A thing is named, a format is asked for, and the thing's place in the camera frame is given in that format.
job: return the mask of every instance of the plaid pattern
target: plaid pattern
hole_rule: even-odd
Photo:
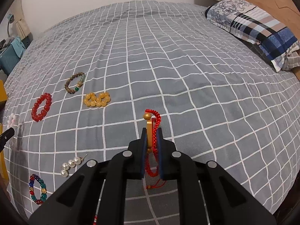
[[[258,44],[276,72],[300,65],[297,38],[288,27],[256,5],[245,0],[223,0],[209,7],[205,14],[211,23],[232,35]]]
[[[179,151],[217,161],[266,209],[279,207],[299,171],[300,83],[212,25],[205,10],[156,1],[111,4],[64,20],[30,44],[4,85],[4,128],[11,113],[19,120],[16,146],[7,144],[4,157],[20,214],[38,208],[28,190],[32,173],[51,195],[66,181],[63,162],[86,154],[85,162],[101,162],[127,149],[145,127],[147,108],[161,114],[163,136]],[[64,84],[77,72],[86,79],[71,95]],[[82,104],[85,94],[103,90],[111,96],[106,107]],[[45,92],[52,105],[37,123],[31,109]],[[128,182],[125,224],[179,224],[176,181],[145,189],[155,181],[146,175]]]

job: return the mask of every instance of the pillow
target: pillow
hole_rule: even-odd
[[[300,43],[291,30],[245,0],[223,0],[205,11],[212,24],[257,44],[278,72],[300,66]]]

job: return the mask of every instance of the bracelet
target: bracelet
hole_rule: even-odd
[[[79,77],[79,76],[81,76],[81,78],[80,78],[80,80],[78,81],[77,86],[75,87],[74,90],[71,90],[71,89],[69,88],[69,85],[70,85],[71,81],[72,81],[73,79]],[[67,92],[68,92],[69,94],[75,94],[75,92],[77,92],[77,91],[79,90],[79,88],[83,85],[83,81],[84,81],[85,78],[86,78],[86,75],[85,75],[83,72],[75,73],[75,74],[72,75],[72,77],[69,78],[69,79],[67,80],[67,82],[64,84],[64,88],[67,90]]]
[[[110,94],[107,91],[101,92],[98,97],[96,97],[94,92],[91,92],[86,94],[83,99],[83,103],[87,107],[105,107],[108,102],[110,102]]]
[[[46,105],[44,106],[44,109],[37,115],[38,107],[44,100],[46,100]],[[32,108],[32,112],[31,112],[32,119],[36,122],[42,121],[42,119],[47,115],[47,112],[50,110],[51,104],[52,104],[52,98],[49,93],[45,93],[44,95],[41,95],[40,98],[37,99],[37,102],[34,104],[34,107]]]
[[[35,183],[35,180],[38,181],[40,183],[40,187],[41,187],[41,195],[40,195],[40,199],[37,199],[35,197],[35,193],[34,193],[34,189],[33,189],[33,185]],[[38,175],[32,174],[30,176],[30,180],[29,180],[29,190],[30,190],[30,194],[31,194],[31,199],[37,204],[37,205],[41,205],[43,204],[46,199],[47,199],[47,190],[46,190],[46,184],[44,184],[44,180],[42,180]]]

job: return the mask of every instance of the silver screw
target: silver screw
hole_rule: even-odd
[[[179,151],[174,151],[174,152],[172,153],[172,156],[173,156],[173,157],[176,157],[176,158],[179,158],[179,157],[181,157],[181,153],[180,153]]]
[[[131,151],[124,151],[123,152],[123,156],[125,156],[125,157],[131,157],[131,155],[132,155]]]
[[[207,163],[207,166],[209,166],[210,168],[216,168],[217,167],[217,163],[214,161],[209,161]]]
[[[86,165],[87,165],[88,167],[93,167],[93,166],[96,165],[96,161],[95,161],[95,160],[89,160],[89,161],[86,163]]]

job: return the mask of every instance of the brown beaded bracelet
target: brown beaded bracelet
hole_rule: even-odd
[[[78,81],[77,83],[77,86],[75,87],[74,90],[71,90],[69,88],[69,85],[71,83],[71,81],[77,77],[81,76],[80,80]],[[75,94],[75,92],[77,92],[79,90],[79,88],[83,85],[83,81],[84,79],[86,78],[86,75],[83,73],[83,72],[80,72],[80,73],[75,73],[74,75],[72,75],[71,78],[69,78],[67,80],[67,82],[64,84],[64,88],[66,89],[66,91],[69,93],[69,94]]]

